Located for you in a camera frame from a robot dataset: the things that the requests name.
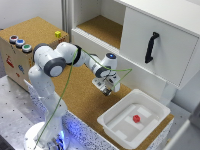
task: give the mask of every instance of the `yellow object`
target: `yellow object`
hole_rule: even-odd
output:
[[[55,36],[56,36],[57,38],[60,38],[60,37],[61,37],[61,32],[60,32],[60,31],[56,31],[56,32],[55,32]]]

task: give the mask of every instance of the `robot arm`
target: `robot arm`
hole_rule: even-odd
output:
[[[116,83],[120,80],[116,71],[111,71],[106,68],[115,70],[117,67],[117,58],[114,54],[108,53],[103,60],[100,60],[97,55],[92,55],[93,59],[79,46],[62,42],[55,50],[51,49],[46,44],[39,44],[34,49],[34,61],[49,77],[59,76],[66,65],[72,65],[74,53],[77,51],[73,66],[79,67],[85,64],[96,76],[92,81],[93,84],[101,90],[106,96],[110,95],[111,91],[118,92],[120,84]]]

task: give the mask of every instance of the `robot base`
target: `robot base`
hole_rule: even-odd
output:
[[[37,123],[26,132],[25,137],[24,137],[24,150],[49,150],[48,147],[40,148],[39,146],[36,146],[35,148],[36,142],[34,141],[34,138],[43,125],[44,125],[44,122]],[[70,143],[69,137],[65,137],[64,143],[65,143],[65,150],[66,150]]]

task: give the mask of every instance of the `open shelf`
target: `open shelf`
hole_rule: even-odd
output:
[[[77,27],[120,49],[122,25],[100,15]]]

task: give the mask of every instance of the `white wall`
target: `white wall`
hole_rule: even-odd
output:
[[[189,112],[195,109],[200,102],[200,71],[183,89],[177,91],[173,102]]]
[[[0,28],[37,16],[62,29],[61,0],[0,0]]]

